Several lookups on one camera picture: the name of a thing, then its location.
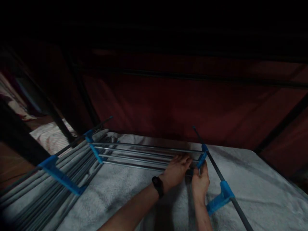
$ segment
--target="blue plastic bracket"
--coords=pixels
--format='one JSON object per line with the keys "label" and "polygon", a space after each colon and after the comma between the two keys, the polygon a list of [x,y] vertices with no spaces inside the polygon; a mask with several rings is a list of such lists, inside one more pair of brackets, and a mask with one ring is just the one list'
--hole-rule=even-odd
{"label": "blue plastic bracket", "polygon": [[209,216],[211,216],[215,211],[223,207],[225,204],[229,203],[231,197],[235,197],[227,181],[221,181],[220,188],[221,193],[213,200],[211,200],[206,206]]}
{"label": "blue plastic bracket", "polygon": [[201,166],[203,165],[203,163],[205,162],[205,158],[207,157],[207,153],[206,152],[209,150],[208,147],[205,144],[201,145],[201,148],[202,148],[203,154],[201,154],[199,156],[199,159],[198,159],[199,162],[197,164],[197,168],[198,169],[200,169]]}
{"label": "blue plastic bracket", "polygon": [[98,150],[94,147],[94,145],[92,144],[92,142],[94,142],[93,138],[92,138],[92,135],[93,135],[93,130],[89,130],[87,131],[85,134],[85,138],[86,138],[86,141],[88,142],[88,144],[90,145],[95,157],[97,158],[98,162],[100,164],[103,163],[104,160],[106,160],[107,158],[102,158],[99,156],[99,152]]}
{"label": "blue plastic bracket", "polygon": [[60,171],[60,169],[56,167],[57,160],[57,156],[51,156],[40,163],[38,166],[43,168],[45,172],[49,173],[54,179],[63,184],[71,192],[80,196],[86,189],[86,186],[79,188],[73,181],[71,181],[67,175],[65,175]]}

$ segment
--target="metal bar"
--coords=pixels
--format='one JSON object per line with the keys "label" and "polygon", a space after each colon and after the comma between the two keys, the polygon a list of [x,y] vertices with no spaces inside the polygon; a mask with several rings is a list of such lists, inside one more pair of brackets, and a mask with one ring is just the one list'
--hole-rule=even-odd
{"label": "metal bar", "polygon": [[0,99],[0,139],[34,166],[50,157],[50,154],[29,134],[24,122]]}
{"label": "metal bar", "polygon": [[234,83],[234,84],[242,84],[242,85],[252,85],[252,86],[269,86],[269,87],[308,90],[308,83],[273,80],[273,79],[269,80],[269,79],[253,79],[253,78],[245,78],[245,77],[223,77],[223,76],[216,76],[216,75],[184,74],[184,73],[171,73],[171,72],[135,70],[135,69],[124,69],[124,68],[107,68],[107,67],[104,67],[104,68],[78,67],[78,70],[98,71],[102,73],[115,73],[115,74],[125,74],[125,75],[137,75],[137,76],[196,80],[196,81],[213,81],[213,82],[225,82],[225,83]]}
{"label": "metal bar", "polygon": [[187,150],[187,149],[177,149],[177,148],[167,148],[167,147],[156,147],[150,145],[142,145],[142,144],[130,144],[130,143],[97,143],[93,142],[93,145],[123,145],[123,146],[131,146],[131,147],[141,147],[141,148],[152,148],[152,149],[160,149],[160,150],[169,150],[169,151],[179,151],[179,152],[189,152],[189,153],[198,153],[203,154],[202,151],[197,150]]}
{"label": "metal bar", "polygon": [[164,165],[164,166],[167,166],[169,164],[169,162],[142,160],[142,159],[136,159],[136,158],[122,157],[122,156],[109,156],[109,155],[103,155],[103,154],[100,154],[99,156],[108,157],[108,158],[115,158],[115,159],[123,159],[123,160],[132,160],[132,161],[138,161],[138,162],[142,162],[142,163],[157,164],[157,165]]}
{"label": "metal bar", "polygon": [[28,93],[31,92],[32,100],[34,100],[38,105],[41,105],[45,108],[45,112],[47,112],[52,117],[61,132],[67,138],[68,142],[72,142],[74,140],[74,137],[65,126],[60,115],[55,110],[53,104],[50,102],[48,97],[44,94],[43,90],[35,84],[32,78],[22,68],[20,68],[19,59],[13,49],[7,46],[5,47],[5,50],[6,52],[8,52],[6,64],[10,69],[10,72],[16,77],[16,80],[20,84],[22,90]]}
{"label": "metal bar", "polygon": [[[203,139],[201,138],[201,136],[200,136],[199,133],[197,132],[195,126],[193,126],[193,129],[194,129],[195,133],[197,134],[198,139],[199,139],[199,141],[201,142],[201,144],[204,144]],[[211,163],[212,163],[214,169],[216,170],[217,175],[219,176],[219,179],[220,179],[221,181],[224,181],[225,179],[224,179],[224,177],[222,176],[220,170],[218,169],[218,166],[216,165],[214,159],[212,158],[212,155],[210,154],[210,152],[209,152],[208,150],[206,151],[206,153],[207,153],[207,155],[208,155],[208,157],[209,157],[209,159],[210,159],[210,161],[211,161]],[[235,207],[235,209],[236,209],[238,215],[240,216],[240,218],[241,218],[241,220],[242,220],[242,222],[243,222],[243,224],[244,224],[246,230],[247,230],[247,231],[253,231],[253,229],[252,229],[252,227],[251,227],[249,221],[247,220],[247,218],[246,218],[245,214],[243,213],[241,207],[240,207],[239,204],[237,203],[237,200],[235,199],[235,197],[234,197],[234,198],[230,198],[230,201],[233,203],[233,205],[234,205],[234,207]]]}
{"label": "metal bar", "polygon": [[[96,167],[96,169],[94,170],[94,172],[91,174],[91,176],[87,179],[87,181],[84,183],[84,185],[88,185],[92,179],[95,177],[95,175],[98,173],[98,171],[101,169],[103,165],[98,165]],[[67,216],[67,214],[70,212],[70,210],[74,207],[75,203],[77,202],[77,200],[79,199],[80,196],[75,195],[75,198],[73,199],[73,201],[68,205],[68,207],[65,209],[64,213],[61,215],[57,225],[52,229],[52,231],[56,231],[58,229],[58,227],[60,226],[60,224],[62,223],[62,221],[64,220],[64,218]]]}
{"label": "metal bar", "polygon": [[172,159],[173,158],[173,156],[169,156],[169,155],[156,154],[156,153],[147,153],[147,152],[139,152],[139,151],[125,150],[125,149],[115,149],[115,148],[107,148],[107,147],[99,147],[99,146],[95,146],[95,148],[107,149],[107,150],[118,151],[118,152],[127,152],[127,153],[132,153],[132,154],[140,154],[140,155],[144,155],[144,156],[161,157],[161,158],[167,158],[167,159]]}
{"label": "metal bar", "polygon": [[[67,171],[67,176],[69,178],[71,178],[76,172],[78,172],[78,170],[85,165],[92,157],[92,152],[89,151],[88,153],[86,153],[81,160],[78,161],[78,163],[74,166],[72,166],[72,168],[70,168]],[[58,182],[54,182],[53,184],[51,184],[40,196],[40,198],[36,201],[34,201],[32,204],[29,204],[27,207],[25,207],[20,213],[21,216],[15,220],[15,225],[16,227],[18,227],[19,225],[23,225],[23,227],[30,221],[29,219],[31,219],[35,214],[35,211],[37,211],[37,209],[40,209],[41,206],[40,204],[49,204],[50,201],[55,197],[55,195],[57,195],[57,192],[61,189],[64,188],[64,186],[62,186],[60,183]]]}
{"label": "metal bar", "polygon": [[[200,136],[199,133],[197,132],[195,126],[193,126],[193,129],[194,129],[195,133],[197,134],[200,143],[201,143],[201,144],[204,144],[203,139],[201,138],[201,136]],[[210,159],[210,161],[211,161],[211,163],[212,163],[212,165],[213,165],[215,171],[217,172],[217,175],[218,175],[219,179],[220,179],[221,181],[224,181],[225,179],[224,179],[224,177],[222,176],[222,174],[221,174],[221,172],[220,172],[220,170],[219,170],[217,164],[215,163],[214,159],[212,158],[212,155],[210,154],[209,151],[206,151],[206,154],[208,155],[208,157],[209,157],[209,159]]]}
{"label": "metal bar", "polygon": [[135,165],[135,164],[127,164],[127,163],[119,163],[115,161],[103,161],[104,164],[113,164],[113,165],[119,165],[119,166],[125,166],[125,167],[134,167],[134,168],[140,168],[140,169],[147,169],[147,170],[154,170],[154,171],[160,171],[163,172],[165,171],[164,168],[157,168],[157,167],[145,167],[142,165]]}
{"label": "metal bar", "polygon": [[[97,130],[99,128],[102,127],[102,125],[106,122],[108,122],[111,118],[113,118],[113,116],[110,116],[108,119],[104,120],[103,122],[101,122],[100,124],[98,124],[97,126],[95,126],[93,128],[93,130]],[[74,146],[77,144],[78,141],[84,139],[84,135],[81,135],[79,137],[77,137],[72,143],[70,143],[69,145],[67,145],[65,148],[63,148],[62,150],[60,150],[59,152],[57,152],[55,155],[59,156],[61,155],[63,152],[65,152],[66,150],[68,150],[70,147]],[[64,160],[65,158],[67,158],[68,156],[64,156],[61,158],[61,161]],[[15,181],[13,184],[9,185],[8,187],[6,187],[5,189],[3,189],[2,191],[0,191],[0,196],[5,195],[6,193],[8,193],[9,191],[11,191],[13,188],[15,188],[17,185],[21,184],[22,182],[24,182],[26,179],[28,179],[30,176],[32,176],[35,172],[37,172],[38,170],[41,170],[41,167],[35,167],[35,169],[31,170],[30,172],[28,172],[25,176],[21,177],[19,180]]]}
{"label": "metal bar", "polygon": [[231,197],[230,201],[234,205],[235,210],[237,211],[238,215],[240,216],[240,219],[242,220],[245,228],[247,231],[253,231],[249,221],[247,220],[245,214],[243,213],[243,210],[241,209],[240,205],[238,204],[237,200],[235,197]]}
{"label": "metal bar", "polygon": [[[91,156],[91,159],[83,166],[83,168],[72,178],[76,184],[79,184],[81,180],[85,177],[85,175],[88,173],[91,166],[97,161],[95,156]],[[51,210],[45,209],[40,218],[36,218],[36,226],[33,224],[34,227],[33,230],[42,230],[43,227],[47,225],[49,222],[49,218],[53,217],[58,209],[62,206],[62,204],[65,202],[65,200],[68,198],[68,196],[71,194],[71,192],[67,188],[63,188],[61,193],[59,194],[59,197],[56,200],[53,200],[50,204]]]}
{"label": "metal bar", "polygon": [[289,126],[308,107],[308,93],[299,101],[286,117],[268,134],[268,136],[256,147],[254,152],[257,155],[276,139],[284,129]]}
{"label": "metal bar", "polygon": [[[106,139],[107,141],[111,140],[110,137],[103,137],[103,139]],[[81,157],[81,159],[78,161],[76,165],[73,165],[68,171],[67,171],[67,176],[69,178],[75,178],[75,173],[80,172],[80,169],[83,169],[87,163],[92,160],[95,162],[96,158],[93,157],[93,153],[89,150],[85,155]],[[28,205],[26,208],[24,208],[20,214],[21,216],[19,218],[14,219],[14,224],[15,226],[18,226],[22,222],[23,227],[25,225],[24,222],[29,222],[29,218],[25,217],[28,216],[29,214],[33,214],[34,211],[37,210],[37,207],[39,204],[49,204],[50,201],[52,200],[53,195],[57,195],[58,191],[62,188],[62,185],[60,185],[58,182],[54,182],[53,185],[51,185],[46,191],[42,194],[42,196],[34,201],[32,204]]]}
{"label": "metal bar", "polygon": [[87,89],[84,86],[83,80],[79,76],[78,72],[75,70],[75,68],[73,66],[73,59],[72,59],[69,51],[63,45],[60,45],[60,49],[62,51],[62,55],[63,55],[63,58],[64,58],[67,66],[68,66],[68,69],[69,69],[72,77],[75,79],[75,82],[77,84],[77,88],[78,88],[79,93],[80,93],[80,95],[83,99],[83,103],[85,104],[85,106],[88,110],[91,121],[92,121],[93,125],[96,125],[96,124],[99,123],[99,117],[98,117],[96,110],[95,110],[95,108],[94,108],[94,106],[91,102],[91,99],[88,95]]}

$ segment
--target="black pole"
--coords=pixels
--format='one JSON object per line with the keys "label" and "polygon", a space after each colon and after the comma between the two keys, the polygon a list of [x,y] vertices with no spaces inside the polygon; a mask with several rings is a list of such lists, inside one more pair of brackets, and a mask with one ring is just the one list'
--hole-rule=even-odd
{"label": "black pole", "polygon": [[[195,130],[195,133],[197,134],[200,143],[201,143],[201,144],[204,144],[203,139],[201,138],[201,136],[200,136],[199,133],[197,132],[195,126],[193,126],[193,129]],[[215,163],[214,159],[212,158],[210,152],[207,151],[206,153],[207,153],[207,155],[209,156],[209,159],[210,159],[210,161],[211,161],[211,163],[212,163],[214,169],[216,170],[217,175],[219,176],[219,179],[220,179],[221,181],[224,181],[225,179],[224,179],[224,177],[222,176],[220,170],[218,169],[218,166],[217,166],[217,164]],[[244,224],[246,230],[247,230],[247,231],[253,231],[253,229],[252,229],[252,227],[251,227],[249,221],[247,220],[245,214],[243,213],[243,210],[241,209],[240,205],[237,203],[236,198],[235,198],[235,197],[230,198],[230,201],[233,203],[234,208],[235,208],[235,210],[237,211],[237,213],[238,213],[240,219],[242,220],[242,222],[243,222],[243,224]]]}
{"label": "black pole", "polygon": [[[201,136],[200,136],[199,133],[197,132],[195,126],[193,126],[193,129],[195,130],[195,133],[197,134],[200,143],[201,143],[201,144],[204,144],[203,139],[201,138]],[[213,165],[215,171],[217,172],[217,175],[218,175],[219,179],[220,179],[221,181],[224,181],[225,179],[224,179],[224,177],[222,176],[222,174],[221,174],[221,172],[220,172],[220,170],[219,170],[217,164],[215,163],[215,161],[214,161],[212,155],[210,154],[209,151],[206,151],[206,154],[208,155],[208,157],[209,157],[209,159],[210,159],[210,161],[211,161],[211,163],[212,163],[212,165]]]}
{"label": "black pole", "polygon": [[237,85],[280,87],[280,88],[308,90],[308,83],[296,82],[296,81],[284,81],[284,80],[274,80],[274,79],[255,79],[255,78],[245,78],[245,77],[225,77],[225,76],[217,76],[217,75],[172,73],[172,72],[160,72],[160,71],[124,69],[124,68],[107,68],[107,67],[103,67],[103,68],[102,67],[77,67],[77,69],[80,71],[96,71],[96,72],[102,72],[102,73],[137,75],[137,76],[146,76],[146,77],[225,82],[225,83],[231,83],[231,84],[237,84]]}
{"label": "black pole", "polygon": [[43,105],[44,112],[50,115],[53,121],[57,124],[61,132],[67,138],[68,142],[71,143],[74,141],[74,137],[70,131],[65,126],[57,110],[54,108],[54,105],[48,99],[43,90],[35,84],[32,78],[20,68],[18,64],[18,57],[9,46],[5,46],[4,50],[7,52],[8,56],[5,59],[6,66],[10,69],[10,72],[15,76],[16,80],[21,83],[26,91],[30,90],[33,100],[38,103],[38,105]]}
{"label": "black pole", "polygon": [[95,110],[95,108],[94,108],[94,106],[91,102],[91,99],[88,95],[88,92],[87,92],[87,90],[84,86],[83,80],[79,76],[77,70],[74,68],[74,65],[73,65],[74,62],[73,62],[73,59],[72,59],[69,51],[63,45],[60,46],[60,49],[62,51],[62,55],[63,55],[63,58],[64,58],[67,66],[68,66],[68,69],[69,69],[72,77],[75,80],[75,83],[76,83],[78,91],[79,91],[79,93],[82,97],[82,100],[85,104],[85,107],[88,110],[88,113],[89,113],[90,119],[93,123],[93,126],[95,126],[96,124],[100,123],[100,120],[99,120],[99,117],[96,113],[96,110]]}
{"label": "black pole", "polygon": [[15,112],[3,100],[0,100],[0,106],[1,140],[34,166],[50,157],[50,154],[25,129],[24,122],[16,117]]}
{"label": "black pole", "polygon": [[284,129],[289,126],[308,107],[308,93],[299,101],[286,117],[268,134],[267,137],[255,148],[254,152],[260,155],[261,152],[276,139]]}
{"label": "black pole", "polygon": [[247,231],[253,231],[249,221],[247,220],[243,210],[241,209],[240,205],[238,204],[237,200],[235,197],[231,197],[230,201],[234,205],[235,210],[237,211],[238,215],[240,216],[240,219],[242,220],[245,228]]}

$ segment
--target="clothes drying rack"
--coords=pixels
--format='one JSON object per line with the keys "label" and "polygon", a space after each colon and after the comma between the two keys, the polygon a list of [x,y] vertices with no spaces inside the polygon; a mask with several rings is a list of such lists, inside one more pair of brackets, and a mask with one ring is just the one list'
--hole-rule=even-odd
{"label": "clothes drying rack", "polygon": [[[207,211],[211,216],[215,211],[229,203],[230,201],[233,203],[240,219],[242,220],[246,230],[253,230],[251,225],[249,224],[244,212],[239,206],[236,197],[234,196],[232,190],[230,189],[228,183],[225,181],[222,176],[218,166],[213,160],[209,149],[206,144],[204,144],[202,138],[198,134],[195,127],[193,127],[198,139],[201,143],[202,151],[199,150],[186,150],[186,149],[178,149],[178,148],[167,148],[167,147],[158,147],[158,146],[149,146],[149,145],[140,145],[140,144],[132,144],[132,143],[119,143],[119,142],[111,142],[110,137],[103,137],[97,142],[93,139],[93,134],[102,129],[104,123],[108,122],[112,118],[109,117],[107,120],[103,121],[93,129],[89,130],[82,136],[79,136],[75,139],[71,144],[66,146],[64,149],[56,153],[55,155],[47,158],[42,163],[40,163],[35,169],[28,172],[24,177],[4,189],[0,192],[1,198],[1,209],[5,209],[9,205],[13,204],[17,199],[21,198],[31,189],[36,187],[37,185],[32,185],[30,188],[28,185],[23,185],[23,187],[19,188],[17,192],[14,192],[13,195],[7,196],[8,192],[13,188],[21,184],[23,181],[27,180],[30,176],[32,176],[38,170],[44,170],[45,175],[47,177],[52,176],[55,181],[51,184],[40,196],[29,203],[25,208],[23,208],[13,219],[12,225],[16,230],[43,230],[44,227],[48,224],[51,218],[56,214],[61,205],[68,199],[71,199],[71,202],[68,204],[67,208],[65,208],[62,213],[61,218],[58,221],[58,224],[53,228],[56,230],[60,223],[63,221],[68,212],[72,209],[78,198],[85,191],[91,180],[94,178],[96,173],[100,170],[103,164],[111,164],[118,165],[123,167],[134,167],[141,168],[147,170],[155,170],[155,171],[164,171],[169,161],[173,158],[174,155],[170,152],[186,152],[186,153],[195,153],[199,154],[198,160],[193,160],[191,168],[186,172],[186,176],[192,176],[193,174],[193,166],[196,166],[198,169],[201,168],[203,163],[205,162],[205,158],[208,156],[214,169],[216,170],[221,182],[221,193],[216,196],[212,201],[207,204]],[[61,171],[60,168],[63,166],[63,160],[65,160],[68,155],[64,155],[61,158],[58,158],[59,155],[64,153],[70,147],[77,144],[82,139],[86,139],[88,145],[90,146],[90,151],[88,151],[77,164],[69,168],[68,170]],[[125,150],[119,149],[117,146],[129,146],[132,148],[138,148],[137,150]],[[130,155],[121,155],[115,156],[112,155],[113,152],[125,153],[125,154],[137,154],[138,156],[130,156]],[[139,162],[141,165],[119,162],[121,160],[124,161],[134,161]],[[92,174],[86,179],[86,181],[82,181],[86,176],[90,168],[95,164],[99,163],[98,166],[93,170]],[[153,167],[148,165],[159,165],[162,167]]]}

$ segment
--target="red fabric wall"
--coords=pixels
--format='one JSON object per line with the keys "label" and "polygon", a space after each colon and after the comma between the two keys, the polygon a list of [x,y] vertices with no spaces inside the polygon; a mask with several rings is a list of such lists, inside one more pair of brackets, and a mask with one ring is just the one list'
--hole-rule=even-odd
{"label": "red fabric wall", "polygon": [[300,114],[262,153],[286,177],[308,163],[308,109]]}
{"label": "red fabric wall", "polygon": [[[15,46],[33,78],[79,133],[92,128],[89,114],[57,46],[25,42]],[[217,57],[75,50],[84,66],[195,73],[225,77],[307,82],[304,64]],[[164,79],[83,72],[83,80],[101,120],[120,133],[198,141],[253,150],[307,93],[306,90],[241,86],[221,82]],[[308,110],[262,155],[290,176],[308,162]]]}
{"label": "red fabric wall", "polygon": [[[84,53],[87,66],[280,80],[302,79],[306,66],[209,57]],[[85,72],[84,83],[106,127],[124,133],[253,150],[307,93],[305,90]]]}

